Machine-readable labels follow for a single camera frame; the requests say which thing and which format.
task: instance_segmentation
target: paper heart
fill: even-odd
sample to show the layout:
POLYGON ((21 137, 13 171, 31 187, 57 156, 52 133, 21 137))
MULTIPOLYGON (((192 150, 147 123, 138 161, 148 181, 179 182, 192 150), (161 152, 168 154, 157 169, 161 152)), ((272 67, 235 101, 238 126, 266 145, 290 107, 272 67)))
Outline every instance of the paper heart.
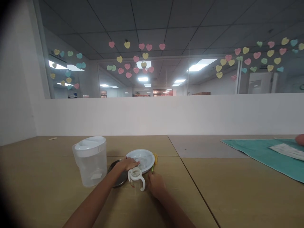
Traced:
POLYGON ((139 68, 135 67, 133 68, 134 73, 138 73, 139 72, 139 68))
POLYGON ((77 56, 78 59, 82 58, 82 54, 81 53, 76 54, 76 56, 77 56))
POLYGON ((244 48, 243 48, 243 53, 244 53, 244 54, 247 54, 248 52, 249 52, 249 48, 248 48, 248 47, 244 47, 244 48))
POLYGON ((261 56, 261 52, 255 52, 255 53, 253 53, 253 57, 255 58, 255 59, 258 59, 260 56, 261 56))
POLYGON ((267 64, 268 60, 266 58, 261 59, 262 64, 267 64))
POLYGON ((225 59, 226 59, 227 62, 229 62, 232 59, 232 55, 226 55, 225 59))
POLYGON ((288 44, 288 42, 289 42, 289 39, 287 39, 287 37, 285 37, 285 38, 282 39, 281 44, 286 45, 286 44, 288 44))
POLYGON ((277 68, 276 70, 279 71, 279 72, 283 72, 284 71, 284 67, 281 66, 281 67, 277 68))
POLYGON ((130 69, 131 65, 130 65, 129 63, 126 63, 126 64, 124 65, 124 67, 128 70, 128 69, 130 69))
POLYGON ((114 43, 114 41, 112 41, 112 42, 109 42, 109 46, 110 46, 110 48, 113 48, 113 47, 115 46, 115 43, 114 43))
POLYGON ((151 45, 151 44, 147 44, 147 45, 146 45, 146 49, 147 49, 148 51, 151 51, 151 50, 152 50, 152 45, 151 45))
POLYGON ((256 66, 255 67, 251 67, 250 70, 254 73, 254 72, 256 72, 257 67, 256 66))
POLYGON ((150 73, 153 73, 153 71, 154 71, 154 67, 152 67, 152 66, 151 66, 151 67, 149 67, 149 68, 148 68, 148 71, 149 71, 150 73))
POLYGON ((225 65, 227 63, 227 60, 226 59, 221 59, 221 65, 225 65))
POLYGON ((234 49, 234 53, 235 53, 236 55, 239 55, 239 54, 241 53, 241 49, 240 49, 240 48, 234 49))
POLYGON ((280 55, 284 55, 286 53, 286 51, 287 51, 287 48, 281 48, 279 50, 279 53, 280 53, 280 55))
POLYGON ((143 53, 142 56, 143 56, 144 59, 147 59, 149 57, 149 54, 148 53, 143 53))
POLYGON ((267 52, 267 56, 268 56, 268 57, 271 57, 271 56, 273 56, 274 53, 275 53, 274 50, 269 50, 269 51, 267 52))
POLYGON ((66 82, 67 82, 68 84, 70 84, 70 83, 72 82, 72 79, 71 79, 71 78, 67 78, 67 79, 66 79, 66 82))
POLYGON ((55 55, 59 55, 60 51, 58 49, 54 50, 55 55))
POLYGON ((160 48, 161 50, 165 49, 165 47, 166 47, 165 44, 160 44, 160 45, 159 45, 159 48, 160 48))
POLYGON ((131 76, 132 76, 131 73, 129 73, 129 72, 126 73, 126 77, 127 77, 127 78, 131 78, 131 76))
POLYGON ((230 60, 230 61, 228 62, 229 66, 233 66, 234 63, 235 63, 235 60, 230 60))
POLYGON ((279 65, 281 60, 282 60, 281 58, 275 58, 274 62, 275 62, 275 64, 279 65))
POLYGON ((138 47, 139 49, 143 50, 145 48, 145 44, 139 44, 138 47))
POLYGON ((129 42, 129 41, 124 43, 124 46, 125 46, 127 49, 129 49, 129 48, 130 48, 130 45, 131 45, 131 44, 130 44, 130 42, 129 42))
POLYGON ((272 70, 273 70, 273 68, 274 68, 274 66, 273 66, 273 65, 268 65, 268 66, 267 66, 267 70, 268 70, 268 72, 272 71, 272 70))
POLYGON ((244 63, 245 63, 246 65, 250 65, 250 64, 251 64, 251 59, 250 59, 250 58, 246 59, 246 60, 244 61, 244 63))
POLYGON ((116 60, 117 60, 117 62, 121 63, 123 61, 123 58, 120 56, 120 57, 117 57, 116 60))
POLYGON ((215 69, 216 69, 217 72, 219 72, 219 71, 222 70, 222 66, 217 65, 217 66, 215 67, 215 69))
POLYGON ((269 41, 267 44, 269 48, 273 48, 275 46, 275 43, 273 41, 269 41))
POLYGON ((293 47, 296 46, 297 43, 298 43, 298 40, 297 40, 297 39, 291 40, 291 41, 290 41, 290 45, 293 46, 293 47))
POLYGON ((223 76, 223 73, 222 73, 222 72, 218 72, 218 73, 216 73, 216 76, 217 76, 218 78, 221 78, 221 77, 223 76))
POLYGON ((119 73, 119 74, 122 74, 123 72, 124 72, 124 69, 122 69, 121 67, 118 68, 118 73, 119 73))

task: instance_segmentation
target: teal towel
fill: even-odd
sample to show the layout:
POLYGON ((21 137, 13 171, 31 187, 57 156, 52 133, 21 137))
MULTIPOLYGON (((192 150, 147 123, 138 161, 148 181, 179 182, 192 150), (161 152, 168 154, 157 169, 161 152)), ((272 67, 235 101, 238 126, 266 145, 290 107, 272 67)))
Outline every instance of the teal towel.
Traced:
POLYGON ((232 148, 244 152, 253 159, 267 165, 296 181, 304 183, 304 161, 288 157, 269 149, 285 143, 295 149, 304 151, 294 139, 258 139, 258 140, 221 140, 232 148))

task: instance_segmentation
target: heart decoration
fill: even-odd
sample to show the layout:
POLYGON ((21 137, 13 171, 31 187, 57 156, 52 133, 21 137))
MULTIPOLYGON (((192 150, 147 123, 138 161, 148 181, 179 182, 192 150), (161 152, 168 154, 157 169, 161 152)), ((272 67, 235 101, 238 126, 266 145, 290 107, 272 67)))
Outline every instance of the heart decoration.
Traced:
POLYGON ((273 48, 275 46, 275 43, 273 41, 269 41, 267 44, 269 48, 273 48))
POLYGON ((131 78, 131 77, 132 77, 132 74, 129 73, 129 72, 127 72, 127 73, 126 73, 126 77, 127 77, 127 78, 131 78))
POLYGON ((160 44, 160 45, 159 45, 160 50, 164 50, 164 49, 165 49, 165 47, 166 47, 166 45, 165 45, 165 44, 160 44))
POLYGON ((122 69, 121 67, 118 68, 118 73, 119 73, 119 74, 122 74, 123 72, 124 72, 124 69, 122 69))
POLYGON ((148 51, 151 51, 152 50, 152 45, 151 44, 147 44, 146 48, 147 48, 148 51))
POLYGON ((255 52, 255 53, 253 53, 253 57, 255 58, 255 59, 258 59, 260 56, 261 56, 261 52, 255 52))
POLYGON ((112 42, 109 42, 109 46, 110 46, 110 48, 113 48, 113 47, 115 46, 115 43, 114 43, 114 41, 112 41, 112 42))
POLYGON ((241 49, 240 49, 240 48, 234 49, 234 53, 235 53, 236 55, 239 55, 239 54, 241 53, 241 49))
POLYGON ((131 65, 130 65, 129 63, 126 63, 126 64, 124 65, 124 67, 128 70, 128 69, 130 69, 131 65))

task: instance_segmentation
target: white bowl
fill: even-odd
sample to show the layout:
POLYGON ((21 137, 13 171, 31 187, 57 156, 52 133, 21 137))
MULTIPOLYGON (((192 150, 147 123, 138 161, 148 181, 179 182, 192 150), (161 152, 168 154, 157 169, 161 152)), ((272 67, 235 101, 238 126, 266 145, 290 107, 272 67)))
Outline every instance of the white bowl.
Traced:
POLYGON ((138 168, 141 169, 142 174, 148 172, 154 164, 155 157, 151 151, 145 149, 137 149, 129 152, 127 157, 134 158, 135 161, 140 162, 138 168))

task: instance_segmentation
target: hand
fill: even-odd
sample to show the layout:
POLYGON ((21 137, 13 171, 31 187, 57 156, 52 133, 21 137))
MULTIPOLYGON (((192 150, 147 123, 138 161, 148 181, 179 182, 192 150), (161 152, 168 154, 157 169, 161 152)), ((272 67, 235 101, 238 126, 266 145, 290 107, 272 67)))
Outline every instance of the hand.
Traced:
POLYGON ((148 172, 148 188, 152 195, 157 199, 159 199, 167 191, 162 176, 155 172, 151 173, 151 171, 148 172))

